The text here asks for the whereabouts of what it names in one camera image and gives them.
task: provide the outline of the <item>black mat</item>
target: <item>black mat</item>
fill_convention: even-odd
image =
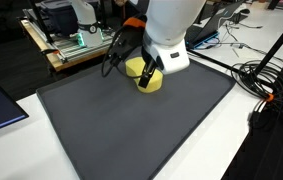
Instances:
[[[37,94],[81,179],[153,178],[233,87],[222,73],[192,62],[164,76],[152,94],[100,67],[39,89]]]

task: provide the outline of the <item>table surface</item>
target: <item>table surface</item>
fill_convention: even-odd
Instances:
[[[283,11],[251,8],[251,15],[242,23],[264,26],[240,27],[233,34],[241,42],[267,51],[283,32]],[[224,33],[225,28],[220,28],[220,36]],[[200,52],[229,65],[247,61],[239,59],[229,45]],[[277,56],[283,58],[283,47]],[[229,74],[224,68],[194,59]],[[259,99],[235,85],[155,179],[220,179],[249,132],[249,113],[257,102]],[[0,130],[0,179],[78,179],[37,96],[18,103],[30,117]]]
[[[40,37],[40,35],[31,27],[29,22],[27,20],[22,20],[21,25],[23,26],[23,29],[28,32],[28,34],[31,36],[33,41],[37,44],[40,51],[45,49],[50,49],[47,43]],[[64,69],[67,69],[69,67],[75,66],[77,64],[83,63],[85,61],[91,60],[93,58],[99,57],[106,53],[107,50],[100,50],[93,54],[87,55],[85,57],[82,57],[80,59],[77,59],[75,61],[69,61],[67,63],[62,63],[61,60],[58,58],[55,54],[47,54],[47,59],[52,65],[52,67],[58,72]]]

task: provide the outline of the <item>desk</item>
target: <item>desk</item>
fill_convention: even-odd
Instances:
[[[40,51],[45,50],[45,49],[50,49],[48,44],[40,37],[40,35],[34,30],[34,28],[29,24],[27,20],[21,20],[21,26],[23,30],[29,34],[29,37],[32,38],[34,43],[39,47]],[[56,71],[59,72],[61,70],[64,70],[66,68],[75,66],[77,64],[83,63],[85,61],[91,60],[93,58],[96,58],[98,56],[101,56],[107,52],[107,48],[100,49],[99,51],[94,52],[93,54],[84,56],[78,60],[75,61],[69,61],[66,63],[62,63],[61,60],[58,58],[57,55],[55,54],[47,54],[46,59],[48,60],[49,64],[52,66],[52,68]]]
[[[242,23],[262,24],[265,27],[253,31],[242,27],[241,30],[246,34],[240,35],[239,30],[233,33],[248,45],[266,51],[283,32],[283,25],[277,23],[283,22],[283,11],[251,11],[257,15],[252,15],[251,19],[249,17]],[[220,31],[221,35],[225,32],[224,29]],[[262,43],[261,37],[254,36],[255,34],[264,34],[264,38],[268,40]],[[200,52],[229,65],[240,62],[232,49],[226,45]],[[283,49],[278,56],[283,58]],[[229,73],[205,60],[195,60]],[[259,99],[250,96],[236,85],[155,179],[220,179],[249,132],[248,116],[258,101]],[[37,96],[31,95],[18,103],[30,118],[0,130],[0,179],[78,179]]]

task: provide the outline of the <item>gray mat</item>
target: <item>gray mat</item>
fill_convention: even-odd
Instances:
[[[115,69],[100,66],[39,89],[37,94],[81,179],[153,178],[233,87],[234,81],[192,62],[164,76],[152,94]]]

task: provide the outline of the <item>yellow sponge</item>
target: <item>yellow sponge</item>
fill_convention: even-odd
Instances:
[[[136,57],[126,61],[125,65],[126,72],[129,76],[140,76],[144,68],[145,62],[143,61],[142,57]],[[160,71],[155,70],[147,88],[138,86],[140,78],[135,78],[134,81],[137,84],[139,91],[143,93],[152,93],[161,88],[162,79],[163,74]]]

